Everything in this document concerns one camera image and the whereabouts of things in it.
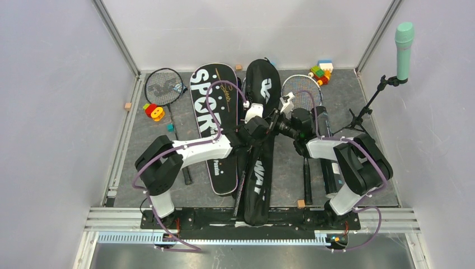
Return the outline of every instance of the tripod stand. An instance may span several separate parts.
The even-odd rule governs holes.
[[[371,115],[372,109],[370,109],[370,105],[374,101],[374,99],[376,99],[376,96],[380,92],[382,92],[384,90],[384,88],[386,88],[386,85],[391,85],[391,86],[397,87],[397,86],[399,86],[399,84],[404,84],[406,82],[407,82],[407,79],[400,80],[396,76],[390,77],[389,79],[386,80],[386,75],[383,75],[381,77],[381,80],[380,80],[377,88],[376,88],[377,89],[376,92],[371,97],[369,102],[361,109],[360,113],[358,114],[358,117],[350,109],[350,113],[351,113],[351,116],[353,117],[353,119],[351,120],[351,122],[348,125],[341,128],[340,130],[336,131],[335,133],[338,133],[338,132],[342,131],[343,129],[356,130],[356,131],[368,133],[366,131],[365,127],[363,127],[363,125],[362,125],[363,124],[363,116],[366,115],[366,114]]]

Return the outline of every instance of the racket cover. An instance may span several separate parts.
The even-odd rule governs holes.
[[[235,85],[238,78],[232,67],[222,63],[210,63],[199,67],[190,79],[190,91],[194,113],[201,137],[214,136],[217,133],[216,123],[206,108],[206,91],[212,83],[225,80]],[[235,128],[238,124],[238,91],[227,85],[217,85],[209,94],[210,107],[220,121],[222,129]],[[226,159],[207,160],[211,187],[215,194],[225,196],[231,194],[238,186],[236,156]]]
[[[268,60],[251,62],[246,72],[245,92],[251,103],[264,105],[263,118],[278,108],[281,81],[276,68]],[[250,225],[263,225],[269,216],[274,138],[275,135],[271,134],[261,147],[254,147],[246,156],[248,163],[255,164],[253,171],[245,176],[244,198],[241,199],[244,203],[244,220]],[[238,158],[239,162],[243,161],[242,156]]]

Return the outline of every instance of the white sticker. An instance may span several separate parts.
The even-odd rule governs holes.
[[[332,163],[333,167],[333,174],[339,174],[340,175],[340,167],[338,166],[337,163]]]

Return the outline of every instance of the orange toy block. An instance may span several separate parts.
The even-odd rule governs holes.
[[[298,200],[297,201],[297,208],[304,208],[305,207],[305,201],[304,200]]]
[[[132,103],[126,103],[125,106],[124,106],[124,109],[125,109],[126,111],[130,111],[131,108],[132,108]]]

